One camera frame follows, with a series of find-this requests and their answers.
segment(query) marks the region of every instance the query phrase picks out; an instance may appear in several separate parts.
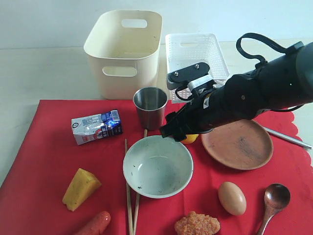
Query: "wooden plate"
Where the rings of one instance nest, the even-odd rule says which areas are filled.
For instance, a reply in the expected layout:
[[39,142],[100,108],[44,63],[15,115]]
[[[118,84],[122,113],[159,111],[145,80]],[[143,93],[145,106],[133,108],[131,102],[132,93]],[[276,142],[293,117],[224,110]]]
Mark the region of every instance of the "wooden plate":
[[272,157],[273,143],[264,128],[252,120],[240,120],[202,134],[206,151],[218,162],[240,170],[264,166]]

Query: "metal rod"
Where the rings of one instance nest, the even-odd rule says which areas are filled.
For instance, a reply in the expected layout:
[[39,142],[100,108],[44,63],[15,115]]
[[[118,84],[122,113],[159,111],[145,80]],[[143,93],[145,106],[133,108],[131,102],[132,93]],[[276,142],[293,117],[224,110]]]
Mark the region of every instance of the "metal rod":
[[313,148],[312,145],[307,144],[307,143],[304,143],[303,141],[297,140],[297,139],[295,139],[295,138],[293,138],[293,137],[286,136],[285,134],[282,134],[282,133],[279,133],[279,132],[277,132],[277,131],[271,130],[271,129],[267,128],[267,127],[264,127],[264,129],[265,129],[267,132],[269,132],[270,134],[272,134],[272,135],[274,135],[274,136],[277,136],[277,137],[279,137],[279,138],[281,138],[281,139],[287,140],[287,141],[289,141],[289,142],[291,142],[291,143],[295,143],[295,144],[297,144],[297,145],[299,145],[299,146],[302,146],[302,147],[308,148],[308,149],[312,149],[312,148]]

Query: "red cloth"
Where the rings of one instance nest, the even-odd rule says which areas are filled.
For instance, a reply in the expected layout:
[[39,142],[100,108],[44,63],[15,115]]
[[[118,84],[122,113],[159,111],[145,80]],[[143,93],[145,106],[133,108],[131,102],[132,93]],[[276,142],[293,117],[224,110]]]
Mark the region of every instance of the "red cloth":
[[[166,113],[180,105],[168,104]],[[124,134],[77,146],[71,119],[118,109]],[[292,113],[267,112],[256,118],[260,124],[295,137]],[[148,135],[157,135],[158,131]],[[126,185],[122,171],[124,139],[129,147],[142,138],[131,101],[42,100],[0,189],[0,235],[70,235],[100,211],[109,211],[112,221],[105,235],[128,232]],[[258,230],[263,213],[265,188],[282,183],[291,191],[291,202],[266,228],[269,235],[313,234],[313,170],[301,147],[272,137],[273,157],[264,167],[250,171],[228,168],[213,160],[201,139],[188,145],[194,160],[194,175],[179,194],[165,199],[140,198],[138,235],[174,235],[174,223],[189,211],[216,217],[220,235],[249,235]],[[62,197],[78,168],[94,173],[100,187],[76,211],[68,211]],[[241,216],[228,214],[218,200],[223,181],[237,184],[244,192],[247,210]]]

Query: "stainless steel cup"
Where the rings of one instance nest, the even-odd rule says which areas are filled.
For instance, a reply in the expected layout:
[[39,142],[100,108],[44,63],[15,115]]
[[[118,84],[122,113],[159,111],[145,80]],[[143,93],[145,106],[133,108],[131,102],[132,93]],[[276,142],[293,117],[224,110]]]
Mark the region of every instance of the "stainless steel cup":
[[167,100],[166,93],[158,87],[145,87],[134,94],[133,102],[144,129],[156,130],[163,124]]

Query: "white plastic bin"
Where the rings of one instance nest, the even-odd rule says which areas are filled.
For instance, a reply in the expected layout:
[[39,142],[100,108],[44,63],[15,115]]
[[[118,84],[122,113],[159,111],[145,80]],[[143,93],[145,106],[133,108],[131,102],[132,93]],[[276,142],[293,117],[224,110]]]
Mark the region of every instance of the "white plastic bin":
[[[214,80],[226,81],[229,78],[229,70],[214,34],[168,34],[165,37],[165,44],[168,73],[199,62],[206,62],[210,66],[209,74]],[[185,89],[179,92],[179,95],[188,98],[191,93],[189,89]],[[170,99],[173,103],[185,102],[177,98],[175,90],[170,91]]]
[[132,99],[155,86],[162,16],[152,11],[116,10],[100,16],[84,51],[105,99]]

